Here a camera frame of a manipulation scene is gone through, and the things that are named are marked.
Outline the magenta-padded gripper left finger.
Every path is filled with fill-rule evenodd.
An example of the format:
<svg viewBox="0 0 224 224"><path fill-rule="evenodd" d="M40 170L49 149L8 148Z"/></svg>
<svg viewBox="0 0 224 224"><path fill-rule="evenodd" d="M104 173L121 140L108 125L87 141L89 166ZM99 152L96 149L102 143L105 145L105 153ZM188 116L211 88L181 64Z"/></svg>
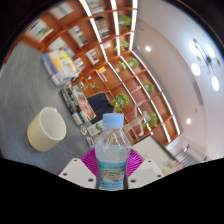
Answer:
<svg viewBox="0 0 224 224"><path fill-rule="evenodd" d="M95 189L98 175L98 161L95 150L89 150L81 158L73 158L58 176L78 186Z"/></svg>

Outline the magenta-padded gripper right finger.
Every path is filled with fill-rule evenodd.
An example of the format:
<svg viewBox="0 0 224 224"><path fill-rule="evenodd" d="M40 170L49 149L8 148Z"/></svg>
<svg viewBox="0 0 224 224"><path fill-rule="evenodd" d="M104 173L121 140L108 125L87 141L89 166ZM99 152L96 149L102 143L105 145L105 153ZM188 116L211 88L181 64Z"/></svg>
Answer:
<svg viewBox="0 0 224 224"><path fill-rule="evenodd" d="M164 177L152 159L144 159L137 151L131 150L126 164L127 187L140 188Z"/></svg>

